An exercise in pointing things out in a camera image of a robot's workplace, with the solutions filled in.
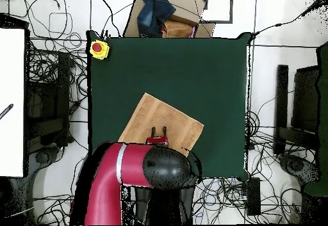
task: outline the floor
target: floor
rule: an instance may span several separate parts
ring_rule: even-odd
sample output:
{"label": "floor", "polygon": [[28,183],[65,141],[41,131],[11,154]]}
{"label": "floor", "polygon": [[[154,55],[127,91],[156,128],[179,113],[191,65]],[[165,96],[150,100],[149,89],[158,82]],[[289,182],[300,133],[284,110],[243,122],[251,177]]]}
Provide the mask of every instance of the floor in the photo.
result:
{"label": "floor", "polygon": [[[31,5],[33,1],[34,0],[27,0],[29,5]],[[313,1],[314,0],[234,0],[233,23],[217,24],[213,36],[236,38],[246,31],[256,32],[277,24],[278,22],[288,22],[303,12]],[[49,36],[47,29],[52,31],[52,37],[58,37],[60,35],[53,32],[62,32],[64,29],[65,16],[62,13],[65,11],[65,4],[63,0],[58,0],[58,2],[60,4],[60,9],[58,9],[57,3],[53,0],[38,0],[31,5],[31,11],[33,11],[33,14],[32,12],[29,14],[31,25],[33,25],[31,38],[38,49],[59,50],[62,48],[58,44],[54,46],[51,42],[45,42],[43,39],[43,36]],[[109,15],[109,9],[101,0],[65,0],[65,2],[71,18],[68,20],[65,34],[61,36],[61,39],[67,38],[67,40],[58,41],[58,43],[63,45],[65,42],[66,47],[75,50],[75,45],[81,44],[78,49],[85,49],[85,31],[92,29],[100,33]],[[126,5],[131,4],[133,0],[107,0],[107,2],[111,6],[113,13],[116,13]],[[10,0],[9,3],[10,14],[25,15],[26,5],[24,4],[24,0]],[[228,13],[225,9],[227,7],[229,6],[218,6],[218,9],[222,9],[220,12],[222,16],[226,16],[226,13]],[[121,34],[129,17],[130,9],[131,5],[118,14],[115,14],[113,18]],[[0,12],[8,13],[8,0],[0,0]],[[106,29],[112,36],[117,36],[116,30],[110,22],[107,23]],[[81,43],[76,41],[77,35],[81,36]],[[251,110],[258,112],[262,104],[275,97],[275,74],[277,65],[289,65],[289,90],[293,90],[293,76],[296,70],[301,67],[316,65],[315,49],[326,41],[328,41],[327,14],[325,14],[322,9],[313,11],[291,24],[268,29],[258,35],[255,41],[253,41],[249,51],[252,74]],[[81,52],[79,52],[79,55],[85,56],[85,54]],[[291,93],[288,98],[288,123],[290,123],[291,118],[290,108],[292,100],[293,94]],[[84,100],[82,105],[87,108],[87,100]],[[259,114],[261,126],[273,126],[273,110],[274,102],[269,102],[263,106]],[[83,109],[77,110],[72,120],[87,121],[87,111]],[[270,135],[273,129],[261,128],[260,131]],[[85,123],[72,123],[70,132],[80,145],[87,146],[88,129]],[[86,155],[86,150],[78,143],[74,142],[65,149],[65,153],[60,162],[38,173],[33,190],[34,197],[70,194],[74,169],[77,163]],[[305,156],[305,152],[298,152],[298,154]],[[255,169],[253,162],[257,161],[257,157],[258,151],[252,150],[249,152],[249,171]],[[206,186],[206,204],[202,205],[199,203],[201,210],[193,217],[193,223],[238,224],[255,222],[256,220],[259,222],[287,223],[287,220],[277,218],[279,217],[277,215],[281,215],[282,207],[280,205],[276,208],[272,207],[272,205],[275,206],[277,204],[277,201],[273,200],[270,196],[273,195],[273,188],[275,194],[279,197],[285,189],[299,189],[299,185],[293,177],[280,169],[279,164],[277,164],[274,159],[268,157],[266,160],[266,163],[262,165],[262,175],[258,175],[258,177],[263,180],[261,182],[261,196],[263,199],[261,210],[273,209],[269,211],[272,215],[266,214],[265,217],[253,216],[245,219],[243,218],[245,214],[243,211],[239,212],[237,208],[231,206],[224,206],[221,208],[220,214],[218,215],[218,202],[214,199],[214,196],[211,195],[218,189],[220,179],[205,179],[203,183],[196,188],[194,201],[197,201],[200,196],[204,197],[204,189]],[[75,174],[78,173],[80,165],[81,163],[77,165]],[[265,181],[263,176],[269,178],[270,182]],[[283,199],[287,204],[300,205],[300,195],[295,191],[286,192]],[[50,204],[51,202],[49,201],[36,201],[36,216],[42,214]],[[289,215],[291,216],[290,220],[297,223],[297,214],[292,213]],[[53,220],[54,217],[51,215],[47,215],[44,218],[45,222],[51,222]]]}

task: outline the black cable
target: black cable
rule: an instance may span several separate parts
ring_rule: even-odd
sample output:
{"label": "black cable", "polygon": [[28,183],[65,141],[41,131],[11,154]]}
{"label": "black cable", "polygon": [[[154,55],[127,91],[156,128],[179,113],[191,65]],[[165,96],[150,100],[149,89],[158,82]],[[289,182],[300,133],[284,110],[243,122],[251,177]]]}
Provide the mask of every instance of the black cable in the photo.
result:
{"label": "black cable", "polygon": [[120,31],[119,31],[119,29],[116,27],[116,25],[114,25],[114,21],[113,21],[113,12],[112,12],[112,10],[111,10],[111,7],[109,6],[109,4],[105,1],[105,0],[102,0],[105,4],[106,4],[106,6],[110,9],[110,13],[111,13],[111,24],[113,24],[113,26],[114,26],[114,28],[116,28],[116,30],[117,30],[117,33],[119,34],[119,38],[120,38]]}
{"label": "black cable", "polygon": [[271,100],[269,100],[269,101],[265,102],[264,104],[262,104],[262,106],[259,108],[258,115],[259,115],[259,112],[261,111],[261,108],[262,108],[265,104],[267,104],[268,102],[271,102],[272,100],[274,100],[275,98],[277,98],[277,97],[274,97],[274,98],[272,98]]}
{"label": "black cable", "polygon": [[258,34],[261,34],[261,33],[264,32],[265,30],[268,30],[268,29],[270,29],[270,28],[283,26],[283,25],[285,25],[285,24],[291,24],[292,22],[295,22],[298,18],[300,18],[301,15],[302,15],[302,14],[300,14],[300,15],[297,16],[295,19],[293,19],[293,20],[291,20],[291,21],[289,21],[289,22],[284,22],[284,23],[282,23],[282,24],[281,24],[281,23],[279,23],[279,24],[275,24],[275,25],[273,25],[273,26],[269,26],[269,27],[267,27],[267,28],[265,28],[265,29],[262,29],[261,31],[258,31],[258,32],[256,32],[256,33],[254,34],[254,38],[256,38],[256,36],[257,36]]}
{"label": "black cable", "polygon": [[87,124],[88,122],[84,122],[84,121],[82,121],[82,120],[70,120],[69,122],[82,122],[82,123],[84,123],[84,124]]}
{"label": "black cable", "polygon": [[73,184],[74,184],[74,179],[75,179],[75,174],[76,174],[76,168],[78,167],[80,162],[82,162],[83,160],[84,160],[84,158],[82,158],[79,162],[77,162],[75,165],[75,168],[74,168],[73,180],[72,180],[72,183],[70,184],[70,193],[72,194],[72,196],[73,196]]}
{"label": "black cable", "polygon": [[281,207],[281,211],[283,212],[284,218],[286,219],[286,221],[287,221],[288,223],[291,223],[291,222],[289,221],[289,219],[287,219],[286,214],[285,214],[285,212],[284,212],[284,206],[283,206],[283,195],[284,195],[287,191],[290,191],[290,190],[297,191],[298,193],[302,194],[299,190],[296,190],[295,188],[288,188],[287,190],[284,190],[284,191],[281,193],[281,196],[280,196],[280,204],[282,205],[282,207]]}

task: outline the cardboard box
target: cardboard box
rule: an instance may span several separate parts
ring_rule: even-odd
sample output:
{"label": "cardboard box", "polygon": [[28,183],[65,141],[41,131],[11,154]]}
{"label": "cardboard box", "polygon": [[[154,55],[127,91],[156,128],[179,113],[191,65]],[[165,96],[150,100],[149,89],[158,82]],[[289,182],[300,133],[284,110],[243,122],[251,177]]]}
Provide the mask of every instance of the cardboard box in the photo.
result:
{"label": "cardboard box", "polygon": [[[170,20],[174,22],[182,22],[190,26],[197,26],[195,38],[210,38],[212,36],[215,24],[199,24],[199,16],[205,6],[202,0],[168,0],[176,9]],[[137,18],[145,3],[142,0],[135,0],[131,9],[130,18],[124,30],[124,37],[138,38],[139,30]]]}

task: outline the dark green mat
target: dark green mat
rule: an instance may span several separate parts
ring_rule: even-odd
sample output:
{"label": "dark green mat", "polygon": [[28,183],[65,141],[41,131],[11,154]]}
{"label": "dark green mat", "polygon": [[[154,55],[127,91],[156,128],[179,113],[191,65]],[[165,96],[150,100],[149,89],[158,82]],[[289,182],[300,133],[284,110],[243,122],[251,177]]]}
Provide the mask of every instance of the dark green mat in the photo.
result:
{"label": "dark green mat", "polygon": [[204,177],[243,175],[249,38],[108,39],[109,60],[91,59],[92,149],[118,140],[147,92],[204,124]]}

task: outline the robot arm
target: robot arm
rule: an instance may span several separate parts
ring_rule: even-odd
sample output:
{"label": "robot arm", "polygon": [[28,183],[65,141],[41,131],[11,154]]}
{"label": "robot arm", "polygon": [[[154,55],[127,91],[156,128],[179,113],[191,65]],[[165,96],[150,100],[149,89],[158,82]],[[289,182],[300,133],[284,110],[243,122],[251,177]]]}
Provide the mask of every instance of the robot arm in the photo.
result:
{"label": "robot arm", "polygon": [[187,158],[157,145],[105,143],[87,157],[70,225],[122,225],[120,185],[178,189],[190,178]]}

